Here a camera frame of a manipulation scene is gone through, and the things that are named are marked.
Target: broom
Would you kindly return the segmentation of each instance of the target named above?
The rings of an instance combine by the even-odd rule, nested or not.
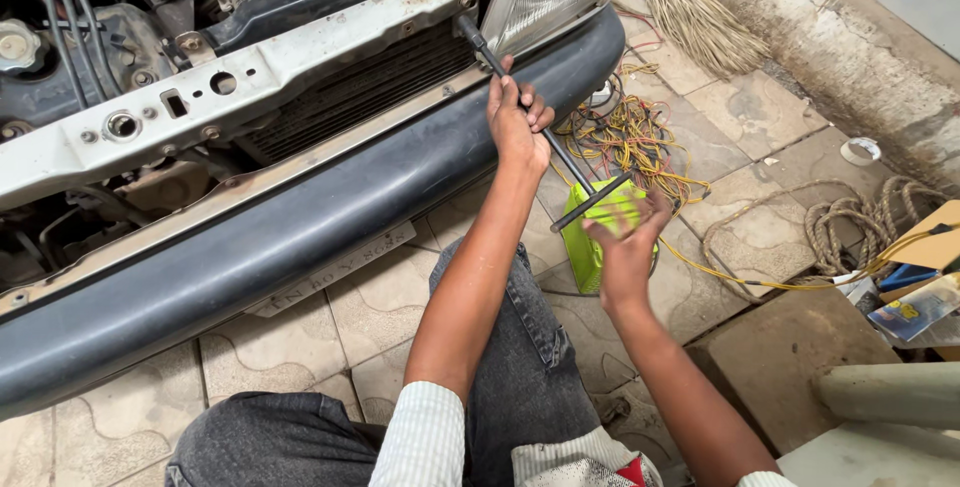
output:
[[[722,79],[758,69],[770,57],[761,39],[717,0],[647,0],[660,29]]]

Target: jeans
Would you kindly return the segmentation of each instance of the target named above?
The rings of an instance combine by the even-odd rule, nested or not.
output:
[[[431,294],[459,245],[440,255]],[[513,448],[566,442],[600,426],[574,356],[520,244],[467,399],[464,485],[512,485]],[[327,395],[241,393],[190,423],[165,484],[367,485],[378,438],[375,426],[351,423],[342,402]]]

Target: tape roll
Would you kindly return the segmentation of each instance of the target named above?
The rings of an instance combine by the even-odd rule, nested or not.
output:
[[[870,154],[870,156],[863,156],[863,151],[860,151],[860,154],[855,153],[852,146],[863,148],[868,154]],[[843,159],[850,164],[855,164],[856,166],[868,166],[873,164],[881,159],[881,154],[881,147],[877,144],[877,140],[874,140],[873,138],[866,138],[862,136],[850,138],[844,142],[843,146],[840,146],[840,155],[843,156]]]

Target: black bumper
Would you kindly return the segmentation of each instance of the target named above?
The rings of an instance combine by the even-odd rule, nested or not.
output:
[[[558,117],[614,70],[607,7],[515,72]],[[444,198],[497,161],[486,84],[313,174],[0,324],[0,421],[49,407],[221,324]]]

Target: hand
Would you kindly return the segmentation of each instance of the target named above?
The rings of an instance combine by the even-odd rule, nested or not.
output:
[[[619,332],[624,319],[633,315],[652,315],[650,311],[650,264],[654,244],[670,222],[673,206],[660,189],[647,190],[647,198],[638,198],[637,211],[646,218],[629,230],[619,220],[618,239],[606,226],[583,219],[586,234],[603,248],[603,272],[600,277],[600,305]]]
[[[500,64],[510,72],[514,57],[507,54]],[[518,105],[521,89],[520,100],[530,109],[526,114]],[[549,127],[553,118],[553,108],[545,106],[544,97],[537,95],[534,86],[522,84],[517,88],[512,76],[500,79],[500,76],[493,75],[490,79],[486,121],[501,166],[532,167],[530,172],[537,179],[543,176],[550,164],[550,145],[540,131]]]

